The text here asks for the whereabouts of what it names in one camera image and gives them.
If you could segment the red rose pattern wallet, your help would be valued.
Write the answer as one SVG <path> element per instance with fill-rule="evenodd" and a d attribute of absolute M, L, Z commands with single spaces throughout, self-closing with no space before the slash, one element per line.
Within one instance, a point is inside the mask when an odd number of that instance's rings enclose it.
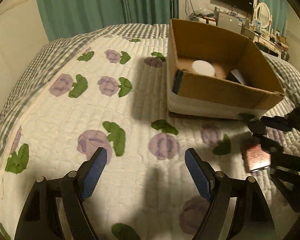
<path fill-rule="evenodd" d="M 254 173 L 270 166 L 270 155 L 253 139 L 245 139 L 241 144 L 241 153 L 245 170 Z"/>

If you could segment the white power adapter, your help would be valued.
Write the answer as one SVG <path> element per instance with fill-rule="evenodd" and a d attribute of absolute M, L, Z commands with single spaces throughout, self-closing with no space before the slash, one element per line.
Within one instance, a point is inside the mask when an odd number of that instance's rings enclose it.
<path fill-rule="evenodd" d="M 244 80 L 244 77 L 240 73 L 238 69 L 232 69 L 229 74 L 226 76 L 226 80 L 232 81 L 235 83 L 239 83 L 242 85 L 246 85 L 246 82 Z"/>

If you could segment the white dressing table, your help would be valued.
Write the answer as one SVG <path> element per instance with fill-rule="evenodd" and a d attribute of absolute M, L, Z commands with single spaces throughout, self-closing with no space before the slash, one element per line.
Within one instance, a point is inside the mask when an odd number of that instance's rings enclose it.
<path fill-rule="evenodd" d="M 278 44 L 272 42 L 270 39 L 267 39 L 266 37 L 257 34 L 244 26 L 241 27 L 241 34 L 251 39 L 259 50 L 286 60 L 288 54 Z"/>

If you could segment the brown cardboard box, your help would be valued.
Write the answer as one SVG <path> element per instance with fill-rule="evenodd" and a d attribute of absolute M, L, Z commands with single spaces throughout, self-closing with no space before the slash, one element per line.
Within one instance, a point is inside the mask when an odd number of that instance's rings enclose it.
<path fill-rule="evenodd" d="M 198 75 L 192 63 L 203 60 L 215 76 Z M 261 117 L 285 91 L 262 52 L 247 37 L 208 24 L 172 19 L 169 26 L 167 108 L 177 115 L 239 119 Z M 238 69 L 246 85 L 226 80 Z"/>

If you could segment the white floral quilted mat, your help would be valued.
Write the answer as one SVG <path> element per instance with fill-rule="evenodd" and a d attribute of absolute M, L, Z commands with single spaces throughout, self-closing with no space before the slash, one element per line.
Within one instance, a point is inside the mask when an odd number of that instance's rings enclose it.
<path fill-rule="evenodd" d="M 99 37 L 38 91 L 8 134 L 0 165 L 0 230 L 14 239 L 38 177 L 61 178 L 105 148 L 108 162 L 84 202 L 102 239 L 191 239 L 206 200 L 184 162 L 192 147 L 215 170 L 248 176 L 237 121 L 172 118 L 167 113 L 165 38 Z"/>

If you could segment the white round jar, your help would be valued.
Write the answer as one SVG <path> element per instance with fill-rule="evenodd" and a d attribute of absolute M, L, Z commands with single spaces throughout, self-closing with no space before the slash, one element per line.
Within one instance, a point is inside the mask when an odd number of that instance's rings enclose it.
<path fill-rule="evenodd" d="M 193 72 L 198 75 L 213 77 L 216 74 L 214 66 L 211 63 L 203 60 L 193 61 L 191 67 L 193 69 Z"/>

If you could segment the white oval mirror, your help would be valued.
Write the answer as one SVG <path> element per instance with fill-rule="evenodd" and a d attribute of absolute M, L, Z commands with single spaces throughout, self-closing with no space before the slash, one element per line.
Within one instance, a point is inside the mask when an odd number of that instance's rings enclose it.
<path fill-rule="evenodd" d="M 259 22 L 262 29 L 266 29 L 272 24 L 272 14 L 270 13 L 270 9 L 266 3 L 258 3 L 255 7 L 254 22 Z"/>

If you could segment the grey mini fridge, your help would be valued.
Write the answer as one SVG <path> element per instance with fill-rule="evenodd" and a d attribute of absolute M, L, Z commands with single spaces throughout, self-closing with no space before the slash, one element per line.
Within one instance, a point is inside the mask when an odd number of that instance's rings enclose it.
<path fill-rule="evenodd" d="M 228 11 L 221 10 L 217 7 L 214 9 L 216 16 L 216 25 L 220 28 L 232 31 L 234 33 L 241 33 L 243 19 L 240 17 L 232 16 Z"/>

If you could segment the narrow teal curtain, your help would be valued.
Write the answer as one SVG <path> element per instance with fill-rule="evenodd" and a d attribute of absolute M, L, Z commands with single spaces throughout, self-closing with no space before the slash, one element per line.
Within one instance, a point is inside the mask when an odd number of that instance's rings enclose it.
<path fill-rule="evenodd" d="M 288 2 L 286 0 L 258 0 L 260 3 L 266 3 L 272 15 L 273 30 L 280 32 L 281 36 L 286 35 L 288 20 Z"/>

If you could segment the large teal curtain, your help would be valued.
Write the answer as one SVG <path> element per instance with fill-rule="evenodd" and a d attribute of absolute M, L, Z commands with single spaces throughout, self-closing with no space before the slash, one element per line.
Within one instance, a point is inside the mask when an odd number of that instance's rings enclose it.
<path fill-rule="evenodd" d="M 37 0 L 49 41 L 114 24 L 167 24 L 179 0 Z"/>

